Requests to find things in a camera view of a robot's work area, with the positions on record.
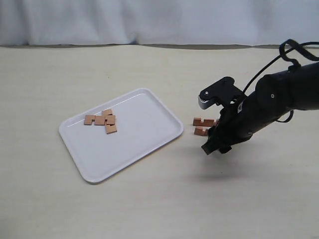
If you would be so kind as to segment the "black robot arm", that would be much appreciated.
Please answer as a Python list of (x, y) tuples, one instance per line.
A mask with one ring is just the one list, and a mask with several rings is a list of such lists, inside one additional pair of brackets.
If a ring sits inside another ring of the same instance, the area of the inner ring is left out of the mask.
[(319, 108), (318, 63), (264, 75), (248, 96), (234, 82), (224, 77), (199, 93), (203, 110), (214, 104), (223, 106), (217, 125), (208, 130), (201, 147), (207, 155), (216, 150), (227, 153), (288, 112)]

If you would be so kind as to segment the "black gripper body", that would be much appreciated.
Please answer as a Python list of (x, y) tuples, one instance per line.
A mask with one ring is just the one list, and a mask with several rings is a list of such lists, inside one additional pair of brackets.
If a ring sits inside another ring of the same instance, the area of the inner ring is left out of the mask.
[(259, 104), (256, 97), (247, 97), (236, 106), (223, 110), (217, 126), (211, 128), (208, 139), (219, 141), (222, 154), (233, 145), (248, 141), (259, 131)]

